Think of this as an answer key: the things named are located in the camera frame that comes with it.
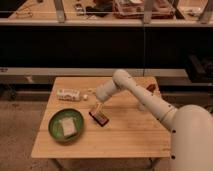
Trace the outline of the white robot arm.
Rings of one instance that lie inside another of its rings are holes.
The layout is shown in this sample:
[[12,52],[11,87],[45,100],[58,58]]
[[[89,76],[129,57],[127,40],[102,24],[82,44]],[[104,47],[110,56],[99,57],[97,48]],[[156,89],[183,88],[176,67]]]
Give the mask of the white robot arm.
[[198,105],[180,108],[140,86],[123,69],[95,90],[105,103],[119,91],[129,91],[171,133],[170,171],[213,171],[213,116]]

